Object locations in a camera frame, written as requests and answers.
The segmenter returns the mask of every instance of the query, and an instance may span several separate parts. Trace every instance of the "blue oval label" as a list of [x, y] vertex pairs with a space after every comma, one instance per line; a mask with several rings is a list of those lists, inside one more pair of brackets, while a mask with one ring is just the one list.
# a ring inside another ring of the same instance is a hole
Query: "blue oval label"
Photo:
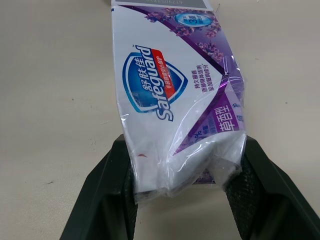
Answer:
[[212, 23], [210, 17], [196, 13], [181, 13], [176, 15], [174, 20], [187, 27], [204, 27]]
[[122, 71], [129, 101], [138, 113], [156, 112], [159, 119], [173, 121], [171, 104], [185, 90], [187, 78], [159, 50], [135, 47], [139, 52], [130, 53]]

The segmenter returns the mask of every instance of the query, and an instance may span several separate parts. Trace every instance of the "gray label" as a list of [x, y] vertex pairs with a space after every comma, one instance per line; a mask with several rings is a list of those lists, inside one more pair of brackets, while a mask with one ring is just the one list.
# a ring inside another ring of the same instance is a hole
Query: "gray label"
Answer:
[[174, 7], [186, 8], [207, 8], [203, 0], [115, 0], [116, 2], [126, 2], [135, 4], [154, 4], [154, 5], [167, 5]]

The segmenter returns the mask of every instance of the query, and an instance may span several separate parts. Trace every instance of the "soap package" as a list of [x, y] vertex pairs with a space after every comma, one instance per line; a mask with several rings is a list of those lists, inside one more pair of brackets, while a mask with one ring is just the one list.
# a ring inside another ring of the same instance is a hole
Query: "soap package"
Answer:
[[175, 196], [204, 174], [226, 186], [241, 171], [245, 85], [212, 7], [206, 0], [113, 0], [111, 11], [116, 99], [136, 201]]

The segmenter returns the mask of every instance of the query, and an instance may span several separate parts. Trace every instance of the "tabletop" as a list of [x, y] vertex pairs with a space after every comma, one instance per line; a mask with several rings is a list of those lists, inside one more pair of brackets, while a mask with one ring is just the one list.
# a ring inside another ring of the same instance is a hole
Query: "tabletop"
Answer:
[[[246, 78], [248, 134], [319, 214], [320, 1], [211, 2]], [[107, 0], [0, 2], [0, 112], [0, 239], [58, 239], [122, 133]], [[240, 239], [217, 187], [138, 211], [135, 239], [198, 237]]]

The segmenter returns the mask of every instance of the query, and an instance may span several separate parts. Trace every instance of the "lavender flower image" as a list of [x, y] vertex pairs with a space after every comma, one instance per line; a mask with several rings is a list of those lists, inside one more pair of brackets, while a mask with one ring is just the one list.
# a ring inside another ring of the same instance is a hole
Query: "lavender flower image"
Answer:
[[220, 52], [217, 46], [212, 42], [210, 43], [199, 42], [197, 43], [197, 45], [212, 59], [214, 59], [217, 63], [221, 62], [222, 59], [224, 58], [224, 54]]
[[205, 31], [205, 35], [208, 38], [214, 38], [215, 36], [217, 36], [218, 32], [221, 31], [221, 26], [219, 23], [215, 24], [215, 25], [210, 25], [209, 28]]
[[148, 19], [150, 22], [155, 23], [156, 21], [164, 22], [172, 20], [177, 14], [184, 14], [184, 13], [190, 13], [190, 14], [205, 14], [207, 17], [209, 17], [212, 20], [212, 23], [205, 27], [190, 27], [185, 25], [178, 25], [175, 27], [175, 29], [171, 30], [171, 32], [174, 32], [177, 36], [190, 36], [195, 31], [201, 31], [203, 28], [205, 29], [205, 35], [208, 38], [214, 38], [218, 32], [221, 31], [221, 26], [216, 18], [216, 16], [210, 12], [210, 11], [201, 11], [201, 10], [193, 10], [193, 9], [183, 9], [183, 8], [162, 8], [164, 12], [151, 12], [149, 13], [145, 18]]
[[163, 22], [171, 19], [170, 17], [166, 16], [164, 13], [156, 12], [156, 11], [148, 13], [148, 15], [145, 16], [145, 18], [148, 19], [151, 23], [155, 23], [156, 21]]
[[184, 26], [184, 25], [178, 25], [175, 27], [175, 29], [170, 30], [170, 32], [174, 32], [177, 36], [189, 36], [193, 34], [196, 30], [202, 29], [201, 27], [190, 27], [190, 26]]

